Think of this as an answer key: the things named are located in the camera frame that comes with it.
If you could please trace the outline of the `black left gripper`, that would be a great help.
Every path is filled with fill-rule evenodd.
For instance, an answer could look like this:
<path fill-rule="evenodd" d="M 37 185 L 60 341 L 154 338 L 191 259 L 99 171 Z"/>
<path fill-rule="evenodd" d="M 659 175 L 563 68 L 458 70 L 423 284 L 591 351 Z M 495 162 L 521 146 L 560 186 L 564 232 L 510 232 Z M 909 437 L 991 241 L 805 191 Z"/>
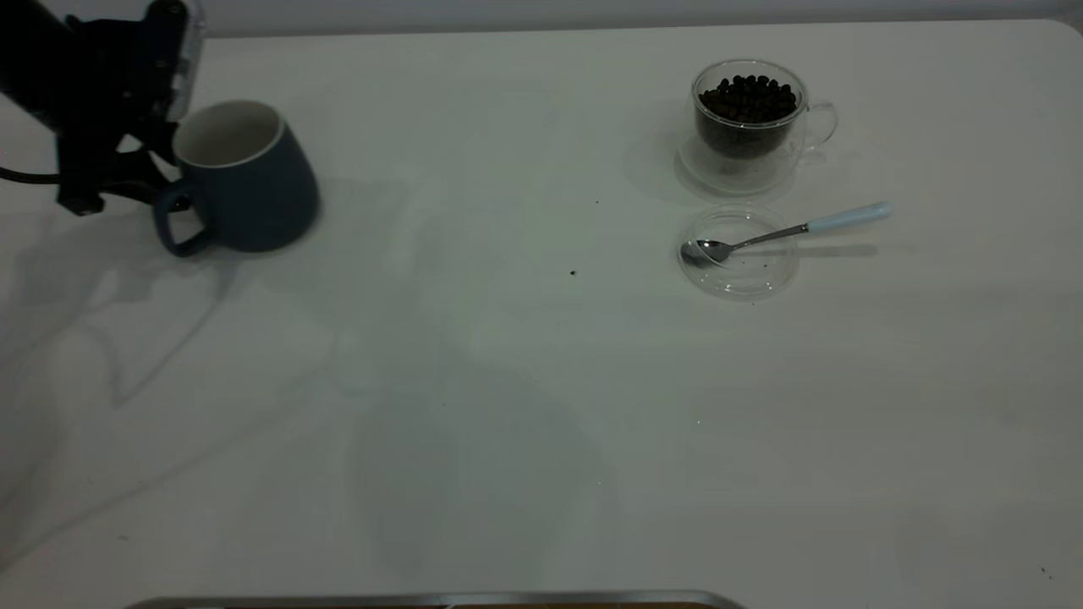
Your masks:
<path fill-rule="evenodd" d="M 106 193 L 151 206 L 177 181 L 156 161 L 178 165 L 179 124 L 168 117 L 174 100 L 174 15 L 66 23 L 91 47 L 76 89 L 62 98 L 69 114 L 57 134 L 58 205 L 78 217 L 100 213 Z"/>

